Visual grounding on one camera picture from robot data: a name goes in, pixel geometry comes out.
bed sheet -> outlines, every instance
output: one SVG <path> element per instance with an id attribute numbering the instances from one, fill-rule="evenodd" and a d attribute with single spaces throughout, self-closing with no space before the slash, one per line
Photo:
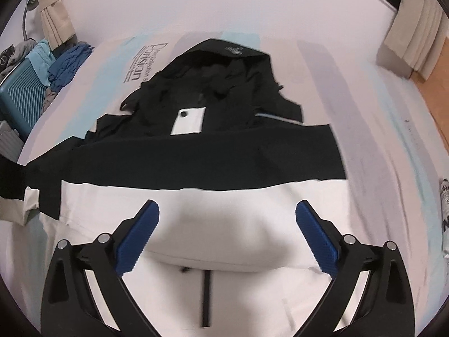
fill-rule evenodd
<path id="1" fill-rule="evenodd" d="M 72 135 L 84 137 L 104 113 L 123 115 L 120 102 L 142 81 L 208 38 L 269 53 L 275 78 L 284 86 L 282 94 L 302 105 L 305 125 L 331 124 L 351 191 L 349 231 L 365 243 L 398 243 L 419 332 L 448 295 L 438 179 L 449 175 L 449 158 L 415 85 L 347 49 L 233 32 L 160 33 L 105 42 L 40 118 L 19 162 L 26 164 Z M 25 227 L 0 226 L 5 235 L 0 272 L 34 325 L 39 326 L 40 295 L 55 242 L 91 241 L 91 234 L 83 232 L 86 226 L 41 213 Z M 303 271 L 282 276 L 314 282 L 315 295 L 302 295 L 298 301 L 304 307 L 295 309 L 297 324 L 328 283 L 313 270 Z M 139 277 L 132 274 L 129 288 L 138 295 L 131 283 L 137 284 Z"/>

blue textured pad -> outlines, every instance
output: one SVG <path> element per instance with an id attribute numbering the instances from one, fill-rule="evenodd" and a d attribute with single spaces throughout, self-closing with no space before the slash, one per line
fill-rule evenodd
<path id="1" fill-rule="evenodd" d="M 296 222 L 321 271 L 334 279 L 338 273 L 338 252 L 304 201 L 296 206 Z"/>
<path id="2" fill-rule="evenodd" d="M 120 277 L 132 271 L 158 222 L 159 206 L 151 202 L 117 247 L 115 272 Z"/>
<path id="3" fill-rule="evenodd" d="M 40 117 L 45 86 L 29 59 L 24 59 L 0 86 L 0 105 L 10 124 L 24 137 Z"/>

light blue towel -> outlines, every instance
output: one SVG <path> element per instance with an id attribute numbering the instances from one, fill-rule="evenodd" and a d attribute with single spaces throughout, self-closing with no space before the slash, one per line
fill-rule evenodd
<path id="1" fill-rule="evenodd" d="M 48 41 L 42 39 L 36 44 L 33 50 L 28 53 L 26 58 L 30 60 L 31 65 L 42 84 L 49 87 L 49 68 L 56 59 L 50 49 Z"/>

embroidered logo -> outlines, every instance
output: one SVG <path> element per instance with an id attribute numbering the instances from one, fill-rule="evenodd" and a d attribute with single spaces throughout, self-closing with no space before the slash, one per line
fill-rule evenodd
<path id="1" fill-rule="evenodd" d="M 232 54 L 243 54 L 242 47 L 239 48 L 233 48 L 233 47 L 226 47 L 227 51 L 230 51 Z"/>

dark blue clothing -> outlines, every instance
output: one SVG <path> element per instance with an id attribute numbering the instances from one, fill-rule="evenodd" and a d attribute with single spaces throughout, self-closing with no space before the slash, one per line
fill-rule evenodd
<path id="1" fill-rule="evenodd" d="M 49 69 L 52 92 L 59 92 L 73 79 L 78 68 L 92 53 L 92 49 L 87 43 L 77 44 L 58 57 Z"/>

